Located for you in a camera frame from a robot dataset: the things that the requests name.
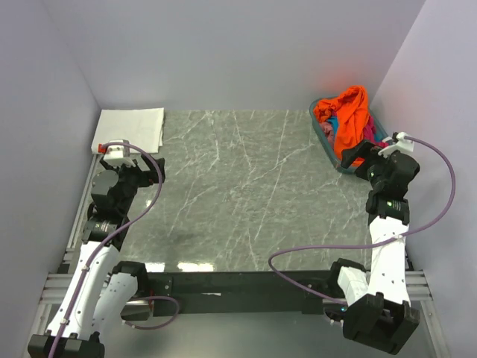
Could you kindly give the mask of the orange t-shirt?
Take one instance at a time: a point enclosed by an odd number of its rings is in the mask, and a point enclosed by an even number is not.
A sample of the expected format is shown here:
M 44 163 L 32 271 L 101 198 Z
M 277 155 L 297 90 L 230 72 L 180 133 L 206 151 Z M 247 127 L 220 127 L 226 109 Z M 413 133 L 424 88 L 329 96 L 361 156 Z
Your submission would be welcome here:
M 335 98 L 319 100 L 313 113 L 318 123 L 325 122 L 333 114 L 337 116 L 334 152 L 341 160 L 344 150 L 355 147 L 364 139 L 364 128 L 370 117 L 367 90 L 363 86 L 351 86 Z

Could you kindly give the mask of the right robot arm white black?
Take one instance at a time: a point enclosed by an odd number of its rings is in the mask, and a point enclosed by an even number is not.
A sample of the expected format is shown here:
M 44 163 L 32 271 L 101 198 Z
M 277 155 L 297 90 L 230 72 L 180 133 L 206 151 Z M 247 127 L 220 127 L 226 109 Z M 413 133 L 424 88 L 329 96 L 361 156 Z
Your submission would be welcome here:
M 405 194 L 420 170 L 411 157 L 414 143 L 392 139 L 381 148 L 364 139 L 341 155 L 341 167 L 356 160 L 355 176 L 367 180 L 366 212 L 372 239 L 369 270 L 357 263 L 339 260 L 338 272 L 327 279 L 329 293 L 345 296 L 347 309 L 342 318 L 346 339 L 396 355 L 420 323 L 419 312 L 411 307 L 405 282 L 405 232 L 410 210 Z

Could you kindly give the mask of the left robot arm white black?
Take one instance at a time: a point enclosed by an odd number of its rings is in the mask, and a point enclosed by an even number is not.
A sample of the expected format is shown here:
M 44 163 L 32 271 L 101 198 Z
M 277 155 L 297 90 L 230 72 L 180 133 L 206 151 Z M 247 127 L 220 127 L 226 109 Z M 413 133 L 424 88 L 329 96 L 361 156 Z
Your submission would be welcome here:
M 75 273 L 45 332 L 32 335 L 30 357 L 103 357 L 126 303 L 150 294 L 145 264 L 119 259 L 138 190 L 165 180 L 164 159 L 142 160 L 146 170 L 135 160 L 119 167 L 100 161 L 104 169 L 92 179 Z

